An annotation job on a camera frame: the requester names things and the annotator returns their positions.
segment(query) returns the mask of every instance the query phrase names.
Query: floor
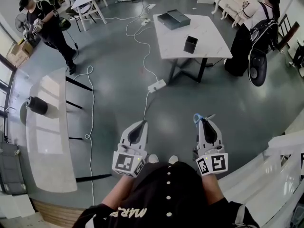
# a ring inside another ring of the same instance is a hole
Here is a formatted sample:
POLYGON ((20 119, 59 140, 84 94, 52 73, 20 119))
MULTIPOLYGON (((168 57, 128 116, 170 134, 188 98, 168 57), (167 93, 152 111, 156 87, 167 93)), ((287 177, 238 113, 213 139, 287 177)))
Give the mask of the floor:
MULTIPOLYGON (((143 5, 155 3, 148 18, 172 9, 185 14, 210 16, 229 47, 236 33, 236 29, 231 28, 231 21, 220 20, 220 12, 211 15, 214 5, 197 4, 197 0, 144 0, 143 4, 141 1, 123 4, 115 4, 115 0, 107 1, 108 8, 100 3, 106 18, 133 17, 140 14, 143 5)), ((69 30, 80 47, 80 55, 76 59, 77 72, 85 73, 89 65, 94 67, 91 75, 96 97, 92 134, 94 175, 111 172, 113 151, 120 136, 125 128, 143 118, 147 86, 155 82, 154 76, 143 68, 142 60, 148 52, 147 46, 125 35, 129 21, 110 19, 106 25, 101 20, 97 24, 87 21, 89 30, 81 33, 72 22, 69 30)), ((135 32, 140 24, 141 21, 131 24, 129 33, 135 32)), ((138 40, 151 45, 146 66, 159 79, 167 80, 171 63, 160 58, 155 29, 144 31, 138 40)), ((65 67, 65 63, 58 52, 40 44, 16 74, 11 96, 13 106, 19 109, 28 97, 31 86, 26 83, 28 79, 34 83, 60 67, 65 67)), ((193 62, 189 70, 198 72, 198 68, 198 64, 193 62)), ((89 85, 86 76, 78 79, 89 85)), ((224 70, 223 62, 220 62, 205 70, 200 84, 181 77, 149 98, 152 103, 146 115, 149 123, 146 150, 157 154, 161 161, 167 161, 176 154, 181 161, 195 167, 191 153, 196 145, 193 115, 216 114, 213 120, 222 131, 223 143, 229 154, 229 172, 232 172, 266 149, 272 137, 284 132, 304 108, 303 91, 302 78, 294 69, 285 66, 284 54, 269 53, 267 79, 259 88, 250 83, 247 75, 242 78, 230 76, 224 70)), ((92 95, 67 84, 67 100, 84 108, 78 110, 68 105, 69 135, 84 136, 91 128, 92 95)), ((10 138, 20 146, 22 152, 21 165, 29 196, 69 207, 85 208, 92 205, 90 182, 80 183, 76 192, 66 194, 46 192, 35 186, 27 155, 25 126, 18 115, 18 111, 12 111, 10 115, 10 138)), ((89 176, 89 141, 72 140, 70 149, 75 176, 89 176)), ((101 202, 117 180, 113 176, 94 181, 96 203, 101 202)))

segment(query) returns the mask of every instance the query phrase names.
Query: cardboard box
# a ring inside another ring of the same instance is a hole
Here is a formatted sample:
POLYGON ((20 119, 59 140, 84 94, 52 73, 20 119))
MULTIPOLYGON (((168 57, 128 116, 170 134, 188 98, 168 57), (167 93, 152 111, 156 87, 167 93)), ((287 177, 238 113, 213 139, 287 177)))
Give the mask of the cardboard box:
POLYGON ((6 59, 14 66, 19 67, 24 61, 33 54, 33 47, 26 41, 21 45, 13 45, 6 55, 6 59))

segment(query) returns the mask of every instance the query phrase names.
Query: fan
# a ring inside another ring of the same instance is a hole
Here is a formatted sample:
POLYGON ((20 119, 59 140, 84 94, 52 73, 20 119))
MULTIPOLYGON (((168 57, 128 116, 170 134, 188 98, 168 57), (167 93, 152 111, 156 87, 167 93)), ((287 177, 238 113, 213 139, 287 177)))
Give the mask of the fan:
POLYGON ((23 32, 24 30, 28 31, 29 23, 27 20, 27 16, 24 13, 18 14, 15 18, 15 26, 19 32, 23 32))

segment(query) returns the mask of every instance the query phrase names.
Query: black cylinder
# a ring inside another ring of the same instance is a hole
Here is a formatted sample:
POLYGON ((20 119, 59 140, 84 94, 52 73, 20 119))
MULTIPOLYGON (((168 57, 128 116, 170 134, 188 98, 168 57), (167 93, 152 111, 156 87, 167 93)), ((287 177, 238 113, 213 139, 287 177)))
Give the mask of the black cylinder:
POLYGON ((27 100, 27 107, 31 109, 33 112, 38 113, 40 115, 44 115, 48 111, 48 104, 44 101, 35 97, 29 97, 27 100))

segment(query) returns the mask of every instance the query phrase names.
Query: black shirt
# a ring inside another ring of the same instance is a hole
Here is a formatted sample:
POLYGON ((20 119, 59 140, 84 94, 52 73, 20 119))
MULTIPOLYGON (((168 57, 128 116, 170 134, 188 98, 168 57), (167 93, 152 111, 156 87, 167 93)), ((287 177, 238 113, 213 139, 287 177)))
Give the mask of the black shirt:
MULTIPOLYGON (((48 13, 50 13, 51 11, 54 10, 54 6, 49 4, 47 1, 41 1, 40 4, 41 4, 42 9, 39 9, 38 8, 39 2, 36 3, 35 10, 32 13, 30 13, 30 12, 27 13, 27 19, 28 19, 28 22, 30 23, 30 25, 33 25, 34 21, 36 19, 43 20, 44 17, 48 13)), ((57 28, 58 28, 58 23, 57 23, 56 18, 53 16, 47 23, 43 24, 43 28, 38 34, 42 38, 47 38, 50 30, 57 29, 57 28)))
MULTIPOLYGON (((201 177, 185 163, 148 163, 118 210, 104 204, 92 206, 73 228, 84 228, 93 215, 95 228, 235 227, 240 206, 226 199, 208 206, 201 177)), ((247 208, 243 222, 258 227, 247 208)))

